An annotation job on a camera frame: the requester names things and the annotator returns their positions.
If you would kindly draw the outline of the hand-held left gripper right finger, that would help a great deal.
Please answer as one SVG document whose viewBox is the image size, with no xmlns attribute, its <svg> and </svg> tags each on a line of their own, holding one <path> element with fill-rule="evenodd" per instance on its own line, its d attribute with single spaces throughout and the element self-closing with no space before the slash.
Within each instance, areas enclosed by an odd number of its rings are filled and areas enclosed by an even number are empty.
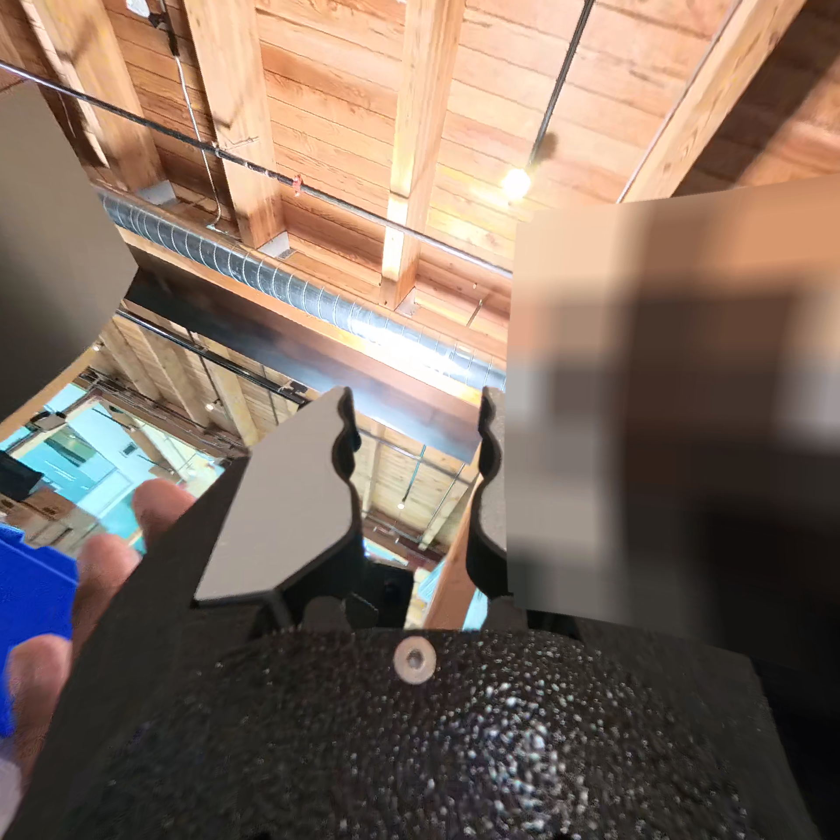
<svg viewBox="0 0 840 840">
<path fill-rule="evenodd" d="M 507 506 L 504 479 L 505 393 L 486 387 L 481 394 L 480 483 L 470 505 L 466 570 L 490 600 L 508 596 Z"/>
</svg>

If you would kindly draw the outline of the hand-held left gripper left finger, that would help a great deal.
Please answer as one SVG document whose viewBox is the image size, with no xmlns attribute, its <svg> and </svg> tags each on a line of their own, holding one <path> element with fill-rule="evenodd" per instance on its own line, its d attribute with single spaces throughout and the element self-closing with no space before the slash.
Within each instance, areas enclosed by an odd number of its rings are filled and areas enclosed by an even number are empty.
<svg viewBox="0 0 840 840">
<path fill-rule="evenodd" d="M 364 570 L 351 480 L 360 446 L 352 391 L 334 387 L 253 447 L 196 602 L 306 605 L 350 595 Z"/>
</svg>

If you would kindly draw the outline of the wooden beam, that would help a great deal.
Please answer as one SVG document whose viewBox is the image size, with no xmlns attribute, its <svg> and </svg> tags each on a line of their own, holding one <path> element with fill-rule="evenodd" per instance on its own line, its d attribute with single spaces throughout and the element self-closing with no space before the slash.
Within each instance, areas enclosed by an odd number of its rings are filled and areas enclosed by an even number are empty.
<svg viewBox="0 0 840 840">
<path fill-rule="evenodd" d="M 458 530 L 440 566 L 440 574 L 423 618 L 424 630 L 462 629 L 469 606 L 476 592 L 466 569 L 466 555 L 469 542 L 470 512 L 480 483 L 476 483 L 468 495 L 457 505 L 461 512 Z"/>
</svg>

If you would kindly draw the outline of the black steel ceiling beam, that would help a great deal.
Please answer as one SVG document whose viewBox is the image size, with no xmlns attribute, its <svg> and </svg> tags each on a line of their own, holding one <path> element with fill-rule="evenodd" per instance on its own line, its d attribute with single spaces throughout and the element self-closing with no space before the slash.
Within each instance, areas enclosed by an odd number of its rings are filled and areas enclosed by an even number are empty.
<svg viewBox="0 0 840 840">
<path fill-rule="evenodd" d="M 470 462 L 478 449 L 480 397 L 435 372 L 419 376 L 369 342 L 243 287 L 203 266 L 171 262 L 162 248 L 128 245 L 140 273 L 128 293 L 151 312 L 316 392 L 348 386 L 366 417 L 444 455 Z"/>
</svg>

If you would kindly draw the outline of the row of blue plastic bins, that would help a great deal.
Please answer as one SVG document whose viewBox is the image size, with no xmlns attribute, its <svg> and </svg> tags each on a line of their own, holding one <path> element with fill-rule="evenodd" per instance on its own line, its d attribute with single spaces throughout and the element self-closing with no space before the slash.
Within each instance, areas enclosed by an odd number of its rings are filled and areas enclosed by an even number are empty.
<svg viewBox="0 0 840 840">
<path fill-rule="evenodd" d="M 22 530 L 1 525 L 1 738 L 15 730 L 6 666 L 10 651 L 32 637 L 70 639 L 77 562 L 51 547 L 26 543 Z"/>
</svg>

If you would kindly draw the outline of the silver ventilation duct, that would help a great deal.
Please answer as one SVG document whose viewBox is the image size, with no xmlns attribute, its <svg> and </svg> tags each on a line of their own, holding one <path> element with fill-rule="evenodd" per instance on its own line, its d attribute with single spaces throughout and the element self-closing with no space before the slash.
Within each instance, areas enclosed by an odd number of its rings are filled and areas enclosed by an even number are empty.
<svg viewBox="0 0 840 840">
<path fill-rule="evenodd" d="M 504 391 L 507 373 L 492 354 L 440 331 L 397 320 L 368 301 L 332 290 L 273 258 L 195 227 L 137 196 L 105 185 L 94 192 L 121 233 L 175 266 L 226 282 L 264 308 L 295 311 L 311 328 L 331 330 L 377 361 L 432 383 L 444 378 L 473 391 Z"/>
</svg>

